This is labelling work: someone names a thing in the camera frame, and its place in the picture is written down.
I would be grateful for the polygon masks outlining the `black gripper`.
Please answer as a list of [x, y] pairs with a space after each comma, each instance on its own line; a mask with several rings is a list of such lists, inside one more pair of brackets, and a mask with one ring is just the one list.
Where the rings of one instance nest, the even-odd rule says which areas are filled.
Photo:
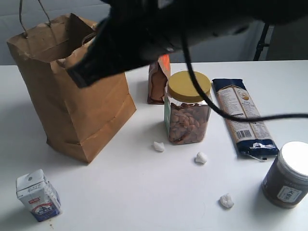
[[68, 75], [79, 88], [149, 65], [180, 49], [174, 19], [181, 0], [108, 0], [110, 12], [99, 24], [86, 54]]

